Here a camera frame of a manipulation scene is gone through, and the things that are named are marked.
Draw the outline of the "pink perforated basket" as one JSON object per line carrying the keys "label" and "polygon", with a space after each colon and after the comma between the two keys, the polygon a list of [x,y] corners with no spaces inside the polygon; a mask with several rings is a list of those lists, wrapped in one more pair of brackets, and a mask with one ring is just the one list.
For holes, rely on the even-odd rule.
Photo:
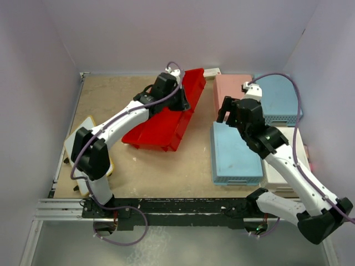
{"label": "pink perforated basket", "polygon": [[241,86],[243,83],[252,80],[252,75],[248,74],[219,74],[213,83],[215,114],[222,107],[225,96],[241,99],[244,96]]}

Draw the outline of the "red plastic tray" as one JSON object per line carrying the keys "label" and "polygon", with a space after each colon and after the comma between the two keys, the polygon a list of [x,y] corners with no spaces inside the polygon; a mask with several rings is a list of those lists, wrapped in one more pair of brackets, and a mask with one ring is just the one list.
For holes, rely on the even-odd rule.
{"label": "red plastic tray", "polygon": [[122,143],[136,149],[176,151],[206,84],[203,68],[187,70],[182,84],[191,106],[189,110],[170,111],[164,108],[162,112],[125,134],[121,139]]}

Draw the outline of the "light blue perforated basket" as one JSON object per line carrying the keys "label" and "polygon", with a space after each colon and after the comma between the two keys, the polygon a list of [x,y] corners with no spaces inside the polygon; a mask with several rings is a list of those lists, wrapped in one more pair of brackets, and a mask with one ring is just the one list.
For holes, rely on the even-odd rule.
{"label": "light blue perforated basket", "polygon": [[261,105],[265,122],[294,127],[297,122],[298,98],[292,83],[280,75],[270,75],[255,82],[262,89]]}

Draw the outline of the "white perforated basket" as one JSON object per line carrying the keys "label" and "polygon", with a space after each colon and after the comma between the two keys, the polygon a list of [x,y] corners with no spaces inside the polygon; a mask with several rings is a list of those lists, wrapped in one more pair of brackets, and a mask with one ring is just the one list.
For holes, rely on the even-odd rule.
{"label": "white perforated basket", "polygon": [[[309,165],[307,149],[303,144],[299,130],[297,130],[296,134],[296,154],[298,160],[311,171],[312,169]],[[266,188],[282,197],[297,197],[297,194],[288,182],[270,164],[268,164],[265,160],[262,160],[261,163],[263,169],[263,179],[260,182],[260,187]]]}

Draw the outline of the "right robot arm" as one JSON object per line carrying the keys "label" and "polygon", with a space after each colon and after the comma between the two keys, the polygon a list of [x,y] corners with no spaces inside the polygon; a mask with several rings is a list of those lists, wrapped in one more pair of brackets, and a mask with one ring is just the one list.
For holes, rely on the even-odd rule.
{"label": "right robot arm", "polygon": [[297,203],[259,188],[247,196],[251,216],[268,213],[284,219],[313,244],[320,244],[345,223],[352,202],[332,193],[297,159],[286,136],[266,125],[259,101],[226,96],[216,121],[236,128],[248,148],[271,165],[301,200]]}

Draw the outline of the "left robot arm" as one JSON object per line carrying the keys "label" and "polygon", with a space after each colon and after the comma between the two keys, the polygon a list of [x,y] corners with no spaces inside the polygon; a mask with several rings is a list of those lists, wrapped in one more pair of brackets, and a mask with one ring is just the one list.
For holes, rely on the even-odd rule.
{"label": "left robot arm", "polygon": [[181,70],[166,69],[122,111],[99,126],[81,127],[75,133],[71,154],[73,169],[82,172],[82,179],[97,201],[94,209],[101,217],[109,217],[114,212],[114,195],[107,179],[109,150],[126,133],[165,108],[171,111],[190,108],[182,85],[184,74]]}

